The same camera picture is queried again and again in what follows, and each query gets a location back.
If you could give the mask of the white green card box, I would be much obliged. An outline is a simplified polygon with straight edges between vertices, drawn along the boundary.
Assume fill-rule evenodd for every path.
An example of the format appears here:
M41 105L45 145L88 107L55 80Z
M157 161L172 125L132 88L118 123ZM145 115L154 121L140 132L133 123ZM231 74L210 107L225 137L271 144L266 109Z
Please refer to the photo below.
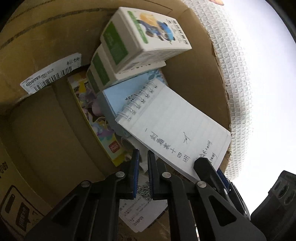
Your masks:
M166 61L192 48L175 18L127 7L114 13L100 41L116 73Z
M164 66L166 66L165 61L160 61L115 73L102 44L100 44L92 57L91 64L86 72L86 77L93 92L98 94L112 85Z

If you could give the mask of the pink Hello Kitty mat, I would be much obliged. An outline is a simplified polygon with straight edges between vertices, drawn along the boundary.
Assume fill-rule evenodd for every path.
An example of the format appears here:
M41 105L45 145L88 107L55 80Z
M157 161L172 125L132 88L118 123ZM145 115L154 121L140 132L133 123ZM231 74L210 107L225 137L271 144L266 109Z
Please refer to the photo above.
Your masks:
M207 30L218 60L228 95L230 111L230 158L225 175L230 180L239 177L245 161L250 130L249 75L241 40L234 27L228 1L184 2Z

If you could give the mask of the white spiral notebook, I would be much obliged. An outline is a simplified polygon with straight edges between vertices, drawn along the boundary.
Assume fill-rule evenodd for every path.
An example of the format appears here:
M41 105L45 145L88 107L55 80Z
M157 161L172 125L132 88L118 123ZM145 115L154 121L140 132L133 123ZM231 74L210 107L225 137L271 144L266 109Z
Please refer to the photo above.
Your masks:
M194 162L207 158L218 169L231 142L222 125L158 79L125 104L116 122L189 180L199 180Z

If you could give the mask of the light blue book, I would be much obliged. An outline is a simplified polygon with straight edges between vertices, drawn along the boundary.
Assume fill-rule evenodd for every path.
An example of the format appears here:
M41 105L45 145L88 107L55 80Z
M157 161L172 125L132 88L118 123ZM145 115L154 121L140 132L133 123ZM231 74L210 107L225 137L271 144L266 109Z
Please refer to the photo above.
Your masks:
M118 136L127 138L130 134L115 121L117 114L123 110L125 104L136 99L135 95L139 93L144 84L154 78L163 83L167 82L161 69L155 69L113 85L98 95L97 102L101 112Z

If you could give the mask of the colourful cartoon sticker book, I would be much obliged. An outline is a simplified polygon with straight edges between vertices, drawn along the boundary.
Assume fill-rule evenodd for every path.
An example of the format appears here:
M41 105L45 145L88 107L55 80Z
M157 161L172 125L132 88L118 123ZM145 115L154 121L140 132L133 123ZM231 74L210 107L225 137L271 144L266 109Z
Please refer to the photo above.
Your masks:
M86 72L79 72L68 77L76 99L86 117L86 120L93 129L100 145L107 153L115 166L125 161L126 151L116 138L114 130L110 127L106 117L101 112L96 102L96 95L86 78Z

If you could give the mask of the white green card box top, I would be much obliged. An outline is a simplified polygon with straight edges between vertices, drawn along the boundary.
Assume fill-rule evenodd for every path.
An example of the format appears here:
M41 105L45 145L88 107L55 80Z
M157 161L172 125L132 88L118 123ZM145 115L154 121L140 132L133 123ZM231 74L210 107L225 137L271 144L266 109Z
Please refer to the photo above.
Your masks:
M116 73L166 61L192 48L175 18L127 7L114 13L100 41Z

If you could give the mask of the brown cardboard box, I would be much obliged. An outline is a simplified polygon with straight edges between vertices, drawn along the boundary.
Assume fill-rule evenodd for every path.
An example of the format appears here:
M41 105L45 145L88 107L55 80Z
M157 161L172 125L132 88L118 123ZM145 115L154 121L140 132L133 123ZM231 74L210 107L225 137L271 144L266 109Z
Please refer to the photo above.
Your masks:
M120 6L179 22L192 49L168 60L165 78L190 104L230 127L213 41L182 1L18 1L1 30L1 220L17 240L81 181L116 171L66 78L33 95L21 83L75 53L88 65Z

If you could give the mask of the white barcode label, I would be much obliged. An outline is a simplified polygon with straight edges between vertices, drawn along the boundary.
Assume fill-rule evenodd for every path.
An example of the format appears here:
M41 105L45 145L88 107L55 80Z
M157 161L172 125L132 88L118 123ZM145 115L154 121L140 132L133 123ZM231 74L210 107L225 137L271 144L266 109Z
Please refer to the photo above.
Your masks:
M60 59L31 75L20 86L29 94L34 94L54 81L64 77L81 66L82 54L75 53Z

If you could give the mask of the white green card box lower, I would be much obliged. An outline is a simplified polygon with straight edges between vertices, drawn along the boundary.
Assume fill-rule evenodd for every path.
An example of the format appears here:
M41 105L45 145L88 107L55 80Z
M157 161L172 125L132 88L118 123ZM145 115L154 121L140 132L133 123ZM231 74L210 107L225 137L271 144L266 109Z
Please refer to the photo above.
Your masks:
M165 61L160 61L115 73L102 44L100 44L92 57L91 64L86 72L86 77L93 92L98 94L112 85L164 66L166 66Z

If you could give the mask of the white shipping label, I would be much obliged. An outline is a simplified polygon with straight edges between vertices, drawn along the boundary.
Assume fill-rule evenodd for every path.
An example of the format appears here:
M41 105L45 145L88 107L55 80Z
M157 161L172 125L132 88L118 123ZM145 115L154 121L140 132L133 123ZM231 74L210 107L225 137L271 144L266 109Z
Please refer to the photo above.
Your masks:
M121 199L119 217L134 232L143 232L168 207L166 200L153 200L149 182L139 181L137 195L133 200Z

